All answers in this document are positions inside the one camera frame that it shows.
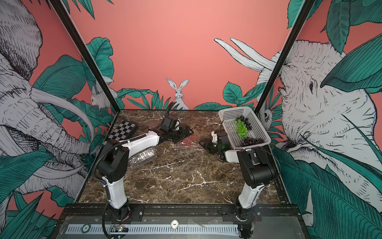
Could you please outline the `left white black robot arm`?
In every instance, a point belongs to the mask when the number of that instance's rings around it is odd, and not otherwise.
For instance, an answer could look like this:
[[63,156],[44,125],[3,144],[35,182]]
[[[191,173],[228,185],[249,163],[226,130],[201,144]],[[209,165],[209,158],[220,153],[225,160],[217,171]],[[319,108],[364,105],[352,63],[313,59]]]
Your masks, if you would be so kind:
[[182,123],[169,129],[160,126],[128,140],[109,140],[92,172],[94,179],[99,181],[106,191],[106,210],[118,221],[124,221],[131,215],[124,189],[124,176],[130,159],[138,157],[140,163],[148,161],[156,155],[155,146],[165,141],[176,144],[192,134],[194,131]]

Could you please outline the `clear plastic clamshell container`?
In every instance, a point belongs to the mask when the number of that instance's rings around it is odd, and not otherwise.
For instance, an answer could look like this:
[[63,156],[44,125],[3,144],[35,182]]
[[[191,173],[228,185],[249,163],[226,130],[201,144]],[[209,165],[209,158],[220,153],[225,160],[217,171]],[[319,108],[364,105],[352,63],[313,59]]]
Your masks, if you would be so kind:
[[195,131],[192,135],[176,143],[174,148],[177,149],[196,149],[198,148],[200,141],[199,132]]

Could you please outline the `white plastic perforated basket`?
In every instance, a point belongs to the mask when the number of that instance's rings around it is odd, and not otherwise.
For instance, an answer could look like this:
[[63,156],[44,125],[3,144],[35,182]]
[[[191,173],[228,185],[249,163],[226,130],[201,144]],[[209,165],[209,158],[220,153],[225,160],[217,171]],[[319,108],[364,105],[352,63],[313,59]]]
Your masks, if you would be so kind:
[[218,114],[232,149],[250,149],[271,143],[271,138],[250,107],[227,108]]

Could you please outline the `red grape bunch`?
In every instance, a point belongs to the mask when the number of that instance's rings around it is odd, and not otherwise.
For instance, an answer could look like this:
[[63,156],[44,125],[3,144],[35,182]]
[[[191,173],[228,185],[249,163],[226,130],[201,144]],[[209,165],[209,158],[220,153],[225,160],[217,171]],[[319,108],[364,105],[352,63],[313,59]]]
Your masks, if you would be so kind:
[[191,137],[191,136],[187,137],[183,139],[182,141],[180,141],[178,145],[181,147],[197,147],[199,145],[198,138]]

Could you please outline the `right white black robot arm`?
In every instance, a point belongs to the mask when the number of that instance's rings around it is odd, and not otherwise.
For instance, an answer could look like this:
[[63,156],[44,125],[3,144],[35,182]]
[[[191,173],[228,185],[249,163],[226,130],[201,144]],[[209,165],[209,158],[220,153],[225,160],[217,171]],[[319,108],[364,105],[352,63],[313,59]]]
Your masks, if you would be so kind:
[[251,220],[255,206],[262,190],[278,176],[271,164],[273,155],[262,147],[248,149],[231,149],[221,141],[214,142],[211,138],[199,141],[199,145],[210,154],[216,154],[222,162],[238,163],[244,179],[243,189],[238,196],[235,209],[238,220]]

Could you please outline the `green grape bunch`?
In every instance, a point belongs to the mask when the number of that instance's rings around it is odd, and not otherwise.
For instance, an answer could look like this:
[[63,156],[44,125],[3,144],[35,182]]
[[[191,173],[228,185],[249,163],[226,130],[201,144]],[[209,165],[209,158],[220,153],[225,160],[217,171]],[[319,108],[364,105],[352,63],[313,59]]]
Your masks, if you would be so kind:
[[234,121],[236,125],[236,131],[239,137],[245,138],[248,133],[247,125],[240,119]]

